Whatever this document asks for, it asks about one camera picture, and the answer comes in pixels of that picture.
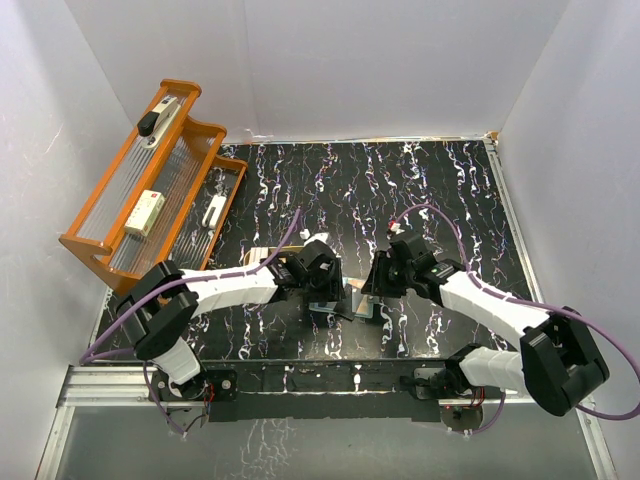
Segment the mint green card holder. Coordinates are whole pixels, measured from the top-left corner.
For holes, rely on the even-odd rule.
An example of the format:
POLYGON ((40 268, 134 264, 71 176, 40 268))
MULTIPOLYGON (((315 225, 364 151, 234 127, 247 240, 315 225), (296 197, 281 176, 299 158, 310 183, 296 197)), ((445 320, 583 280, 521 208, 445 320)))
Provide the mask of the mint green card holder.
POLYGON ((369 294, 363 294, 361 289, 365 281, 362 279, 344 277, 342 279, 345 298, 337 302, 316 302, 309 304, 312 312, 333 314, 343 319, 353 321, 355 319, 372 319, 374 306, 379 303, 379 298, 369 294))

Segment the tan oval wooden tray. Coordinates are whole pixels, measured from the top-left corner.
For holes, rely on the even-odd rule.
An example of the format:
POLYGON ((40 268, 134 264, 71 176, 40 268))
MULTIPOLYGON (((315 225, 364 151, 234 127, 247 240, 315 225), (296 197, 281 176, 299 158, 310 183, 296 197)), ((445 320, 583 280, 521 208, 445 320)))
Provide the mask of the tan oval wooden tray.
MULTIPOLYGON (((270 248, 270 255, 269 255, 269 257, 270 257, 270 256, 271 256, 271 255, 272 255, 272 254, 277 250, 277 248, 276 248, 276 247, 269 247, 269 248, 270 248)), ((285 246, 285 247, 282 247, 282 248, 279 250, 279 253, 280 253, 280 254, 284 254, 284 253, 298 253, 301 249, 302 249, 302 246, 301 246, 301 245, 285 246)))

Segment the orange wooden shelf rack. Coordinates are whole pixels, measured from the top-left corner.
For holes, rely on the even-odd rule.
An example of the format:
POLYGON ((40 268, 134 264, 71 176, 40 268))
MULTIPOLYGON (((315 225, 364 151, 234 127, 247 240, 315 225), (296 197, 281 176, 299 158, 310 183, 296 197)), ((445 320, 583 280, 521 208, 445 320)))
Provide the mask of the orange wooden shelf rack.
POLYGON ((59 238, 118 294, 154 265, 203 270, 247 172, 224 157, 225 127, 195 120, 193 82, 164 79, 68 231, 59 238))

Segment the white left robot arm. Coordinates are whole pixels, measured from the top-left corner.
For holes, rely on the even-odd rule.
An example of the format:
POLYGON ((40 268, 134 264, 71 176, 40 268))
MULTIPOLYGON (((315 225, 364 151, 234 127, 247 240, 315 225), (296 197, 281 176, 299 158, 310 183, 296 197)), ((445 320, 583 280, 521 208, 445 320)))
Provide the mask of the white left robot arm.
POLYGON ((211 271, 154 266, 128 292, 117 313, 134 356, 168 377, 182 399, 199 399, 217 387, 183 338, 191 320, 214 310, 263 305, 298 295, 309 303, 345 298, 341 258, 320 239, 301 247, 254 247, 240 267, 211 271))

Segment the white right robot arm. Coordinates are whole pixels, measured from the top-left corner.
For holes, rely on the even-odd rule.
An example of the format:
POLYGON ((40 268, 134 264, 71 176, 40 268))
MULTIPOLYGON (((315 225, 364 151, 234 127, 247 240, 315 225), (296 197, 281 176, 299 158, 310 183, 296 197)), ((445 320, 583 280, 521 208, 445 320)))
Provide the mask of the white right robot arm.
POLYGON ((430 377, 432 389, 460 397, 479 387, 529 395, 546 412, 563 416, 610 377, 609 368, 586 325, 572 311, 521 304, 489 287, 460 263, 437 260, 426 241, 413 232, 395 235, 375 252, 362 288, 366 295, 419 297, 471 318, 498 334, 509 348, 469 344, 430 377))

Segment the white card stack in tray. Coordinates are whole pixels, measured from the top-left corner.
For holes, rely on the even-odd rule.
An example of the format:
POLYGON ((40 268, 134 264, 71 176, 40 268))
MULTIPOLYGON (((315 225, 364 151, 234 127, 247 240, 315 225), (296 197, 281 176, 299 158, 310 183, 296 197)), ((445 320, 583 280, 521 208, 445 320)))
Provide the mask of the white card stack in tray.
POLYGON ((269 247, 252 247, 244 257, 244 265, 260 264, 270 255, 269 247))

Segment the white small clip object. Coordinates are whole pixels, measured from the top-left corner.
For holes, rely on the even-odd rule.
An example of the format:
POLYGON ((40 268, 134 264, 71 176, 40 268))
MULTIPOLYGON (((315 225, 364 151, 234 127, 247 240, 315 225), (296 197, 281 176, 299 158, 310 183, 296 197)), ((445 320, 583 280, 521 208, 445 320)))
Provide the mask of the white small clip object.
POLYGON ((215 230, 217 223, 226 205, 227 197, 224 195, 214 195, 206 209, 201 224, 203 227, 215 230))

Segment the white small cardboard box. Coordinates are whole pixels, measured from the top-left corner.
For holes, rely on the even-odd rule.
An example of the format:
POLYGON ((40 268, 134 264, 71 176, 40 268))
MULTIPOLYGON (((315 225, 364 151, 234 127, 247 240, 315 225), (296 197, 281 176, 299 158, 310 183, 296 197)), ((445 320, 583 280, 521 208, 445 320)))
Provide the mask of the white small cardboard box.
POLYGON ((161 192, 144 190, 125 223, 125 232, 147 237, 164 203, 165 197, 161 192))

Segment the black and white stapler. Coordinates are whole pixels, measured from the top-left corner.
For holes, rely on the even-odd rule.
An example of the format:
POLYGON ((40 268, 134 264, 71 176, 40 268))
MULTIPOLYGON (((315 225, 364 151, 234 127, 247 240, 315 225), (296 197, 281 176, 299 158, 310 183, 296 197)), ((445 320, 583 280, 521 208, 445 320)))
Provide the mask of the black and white stapler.
POLYGON ((147 112, 137 123, 141 147, 147 150, 155 149, 163 140, 180 109, 178 97, 166 95, 147 112))

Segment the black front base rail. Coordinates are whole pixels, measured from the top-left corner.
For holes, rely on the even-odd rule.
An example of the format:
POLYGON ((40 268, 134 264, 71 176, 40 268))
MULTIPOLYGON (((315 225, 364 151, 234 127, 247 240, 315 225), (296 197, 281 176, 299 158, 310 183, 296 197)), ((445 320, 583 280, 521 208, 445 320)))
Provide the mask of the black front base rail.
POLYGON ((151 385, 169 412, 194 407, 208 422, 402 418, 463 430, 488 421, 499 391, 457 392, 443 370, 423 359, 216 361, 188 387, 161 372, 151 385))

